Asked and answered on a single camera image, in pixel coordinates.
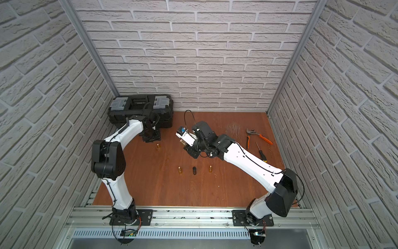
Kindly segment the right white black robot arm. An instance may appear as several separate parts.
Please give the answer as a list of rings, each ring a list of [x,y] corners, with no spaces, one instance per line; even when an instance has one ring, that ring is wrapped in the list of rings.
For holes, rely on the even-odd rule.
[[[220,158],[250,175],[259,182],[267,194],[254,199],[246,209],[247,220],[257,224],[270,214],[287,217],[298,193],[297,175],[290,169],[279,169],[259,159],[226,134],[217,136],[210,126],[200,121],[192,133],[181,126],[176,132],[184,150],[194,159],[201,153],[208,158]]]

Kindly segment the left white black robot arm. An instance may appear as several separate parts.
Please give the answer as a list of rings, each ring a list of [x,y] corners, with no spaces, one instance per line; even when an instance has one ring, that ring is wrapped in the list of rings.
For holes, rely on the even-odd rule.
[[[91,171],[105,184],[112,199],[109,215],[112,225],[132,224],[137,220],[135,202],[124,178],[126,160],[123,150],[138,135],[149,142],[159,140],[160,132],[156,130],[159,120],[160,116],[154,113],[127,117],[125,124],[114,134],[93,142]]]

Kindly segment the black plastic toolbox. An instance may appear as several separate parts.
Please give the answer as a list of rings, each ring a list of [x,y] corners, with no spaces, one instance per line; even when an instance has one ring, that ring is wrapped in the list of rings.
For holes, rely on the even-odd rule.
[[[108,108],[110,123],[117,128],[126,124],[132,116],[146,116],[151,112],[159,115],[156,128],[170,128],[173,125],[174,102],[169,94],[139,94],[114,98]]]

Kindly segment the black orange screwdriver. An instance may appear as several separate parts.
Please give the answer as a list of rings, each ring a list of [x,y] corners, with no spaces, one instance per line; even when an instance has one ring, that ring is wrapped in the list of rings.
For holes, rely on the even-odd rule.
[[[265,156],[264,152],[262,151],[262,149],[260,148],[260,146],[258,145],[257,142],[256,142],[256,146],[258,148],[261,160],[264,161],[264,162],[267,162],[267,157]]]

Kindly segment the orange handled pliers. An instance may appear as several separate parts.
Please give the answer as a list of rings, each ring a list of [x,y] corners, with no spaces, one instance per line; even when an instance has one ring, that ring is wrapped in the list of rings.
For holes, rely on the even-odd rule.
[[[262,139],[263,141],[265,141],[265,142],[268,143],[269,145],[273,145],[273,144],[274,144],[271,140],[269,140],[268,138],[266,138],[266,137],[263,136],[262,134],[257,133],[254,129],[252,129],[252,130],[246,129],[246,132],[247,132],[247,134],[254,134],[254,135],[257,135],[260,139]]]

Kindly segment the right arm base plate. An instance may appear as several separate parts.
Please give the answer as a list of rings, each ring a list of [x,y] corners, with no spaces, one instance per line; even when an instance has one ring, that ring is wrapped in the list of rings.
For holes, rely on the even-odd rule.
[[[255,216],[246,213],[246,210],[233,210],[232,211],[233,226],[246,226],[246,227],[273,227],[274,220],[271,214],[258,219]]]

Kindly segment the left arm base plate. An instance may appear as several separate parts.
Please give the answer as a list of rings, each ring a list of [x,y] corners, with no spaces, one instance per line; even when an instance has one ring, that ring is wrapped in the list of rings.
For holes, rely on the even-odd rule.
[[[109,224],[111,226],[149,226],[153,212],[153,209],[138,209],[132,217],[114,213],[110,217]]]

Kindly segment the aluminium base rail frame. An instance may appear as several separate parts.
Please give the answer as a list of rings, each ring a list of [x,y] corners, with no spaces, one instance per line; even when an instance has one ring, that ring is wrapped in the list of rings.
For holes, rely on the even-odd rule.
[[[55,248],[69,249],[78,242],[124,248],[136,243],[181,240],[237,241],[250,248],[324,249],[326,241],[311,209],[292,208],[287,217],[272,214],[273,227],[233,226],[235,207],[139,206],[153,209],[149,226],[111,226],[110,207],[86,206],[72,210]]]

